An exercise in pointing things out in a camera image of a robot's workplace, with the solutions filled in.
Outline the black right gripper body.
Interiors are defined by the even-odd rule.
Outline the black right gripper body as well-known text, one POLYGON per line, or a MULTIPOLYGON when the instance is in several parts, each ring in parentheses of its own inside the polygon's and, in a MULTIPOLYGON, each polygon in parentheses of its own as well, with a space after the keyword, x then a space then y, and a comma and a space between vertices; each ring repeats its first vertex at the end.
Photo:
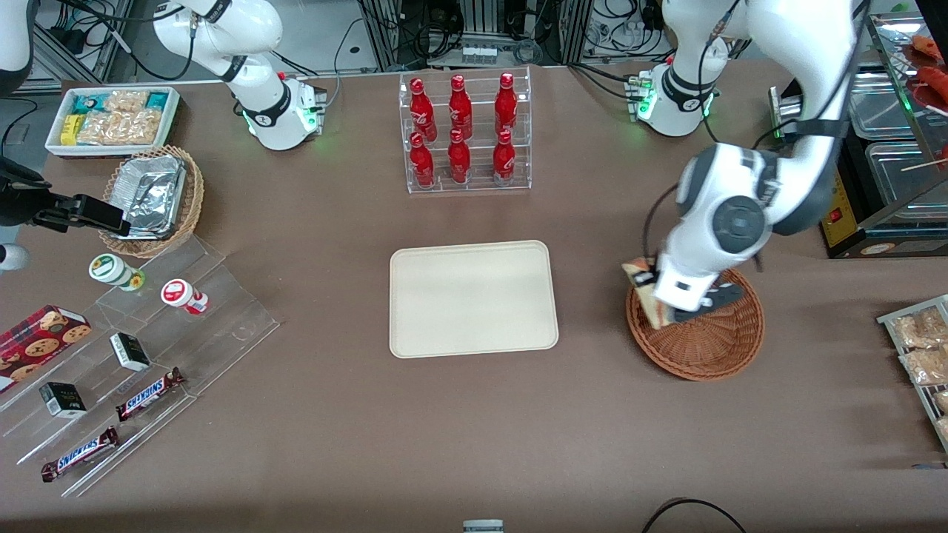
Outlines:
POLYGON ((50 188, 33 169, 1 156, 1 226, 30 223, 43 210, 53 208, 50 188))

